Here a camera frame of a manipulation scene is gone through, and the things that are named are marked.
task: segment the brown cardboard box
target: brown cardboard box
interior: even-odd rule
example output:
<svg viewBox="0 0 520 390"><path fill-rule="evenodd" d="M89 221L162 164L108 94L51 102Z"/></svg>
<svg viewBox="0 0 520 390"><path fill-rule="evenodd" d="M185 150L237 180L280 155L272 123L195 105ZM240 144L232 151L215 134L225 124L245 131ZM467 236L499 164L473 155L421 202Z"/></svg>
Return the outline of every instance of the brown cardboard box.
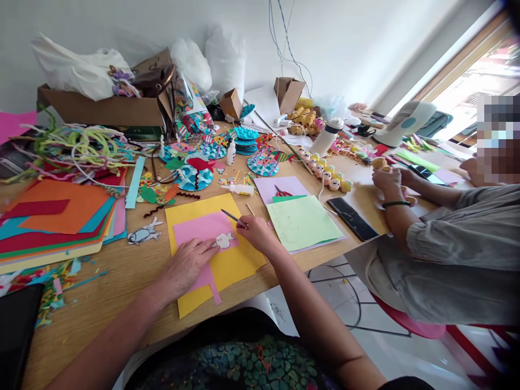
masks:
<svg viewBox="0 0 520 390"><path fill-rule="evenodd" d="M222 99L218 102L218 105L222 109L224 115L229 115L233 117L235 120L239 120L242 115L242 103L240 103L240 99L238 98L237 89L234 88L229 92L226 92Z"/></svg>
<svg viewBox="0 0 520 390"><path fill-rule="evenodd" d="M274 88L276 96L278 96L280 113L290 114L296 107L303 88L305 88L305 82L298 81L292 77L277 77Z"/></svg>
<svg viewBox="0 0 520 390"><path fill-rule="evenodd" d="M141 62L133 70L147 72L171 62L169 50ZM167 90L159 95L162 109L173 119ZM112 96L94 101L77 92L50 89L46 84L38 88L38 97L44 97L66 123L102 126L164 126L161 108L154 97Z"/></svg>

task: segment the white glue bottle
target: white glue bottle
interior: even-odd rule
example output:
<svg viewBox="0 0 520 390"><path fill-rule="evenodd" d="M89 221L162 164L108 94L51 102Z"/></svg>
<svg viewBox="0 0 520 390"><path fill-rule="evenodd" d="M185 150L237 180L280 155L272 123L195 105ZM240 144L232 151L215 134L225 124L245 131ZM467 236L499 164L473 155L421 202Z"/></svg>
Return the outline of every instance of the white glue bottle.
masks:
<svg viewBox="0 0 520 390"><path fill-rule="evenodd" d="M237 147L235 145L235 140L232 139L229 144L229 148L227 148L227 157L226 164L233 165L235 163L235 155L237 154Z"/></svg>
<svg viewBox="0 0 520 390"><path fill-rule="evenodd" d="M320 157L327 155L328 150L337 138L337 134L343 130L343 119L332 118L327 122L325 128L318 134L310 147L309 153L317 153Z"/></svg>
<svg viewBox="0 0 520 390"><path fill-rule="evenodd" d="M240 194L240 195L253 195L255 188L253 186L249 186L246 184L230 184L229 186L220 186L220 188L228 189L231 192Z"/></svg>

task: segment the black phone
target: black phone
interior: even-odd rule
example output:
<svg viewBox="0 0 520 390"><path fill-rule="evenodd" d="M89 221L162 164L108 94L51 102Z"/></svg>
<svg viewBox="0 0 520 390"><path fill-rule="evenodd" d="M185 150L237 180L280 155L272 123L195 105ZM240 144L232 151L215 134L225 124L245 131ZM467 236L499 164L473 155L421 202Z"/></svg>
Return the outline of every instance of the black phone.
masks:
<svg viewBox="0 0 520 390"><path fill-rule="evenodd" d="M418 176L421 176L423 179L426 179L431 183L447 186L447 184L435 176L432 171L424 168L422 165L409 165L408 168L410 168L412 172Z"/></svg>
<svg viewBox="0 0 520 390"><path fill-rule="evenodd" d="M43 295L34 284L0 298L0 383L5 390L20 390Z"/></svg>
<svg viewBox="0 0 520 390"><path fill-rule="evenodd" d="M338 217L347 224L359 240L365 242L379 237L379 234L343 198L329 199L327 203L337 212Z"/></svg>

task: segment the human hand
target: human hand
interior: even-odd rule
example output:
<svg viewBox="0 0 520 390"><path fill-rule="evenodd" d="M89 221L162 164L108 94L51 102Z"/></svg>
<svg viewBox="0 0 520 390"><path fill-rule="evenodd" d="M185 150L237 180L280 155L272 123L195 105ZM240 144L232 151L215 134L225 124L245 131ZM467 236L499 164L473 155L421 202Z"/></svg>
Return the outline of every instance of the human hand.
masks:
<svg viewBox="0 0 520 390"><path fill-rule="evenodd" d="M245 237L255 249L268 256L284 247L276 238L271 228L263 218L253 216L241 216L240 221L245 223L248 228L237 224L237 232Z"/></svg>
<svg viewBox="0 0 520 390"><path fill-rule="evenodd" d="M181 244L159 278L150 285L154 299L162 309L189 291L202 267L217 254L220 247L212 247L217 240L194 238Z"/></svg>

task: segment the green bracelet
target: green bracelet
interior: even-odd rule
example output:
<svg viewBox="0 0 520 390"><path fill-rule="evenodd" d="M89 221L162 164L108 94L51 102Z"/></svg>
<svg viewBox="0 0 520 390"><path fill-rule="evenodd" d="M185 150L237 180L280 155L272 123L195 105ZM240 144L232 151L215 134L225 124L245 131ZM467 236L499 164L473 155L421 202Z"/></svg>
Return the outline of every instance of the green bracelet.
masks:
<svg viewBox="0 0 520 390"><path fill-rule="evenodd" d="M404 206L412 207L412 204L406 200L396 200L393 202L386 202L386 203L383 203L381 206L383 206L383 209L386 209L388 206L397 206L397 205L404 205Z"/></svg>

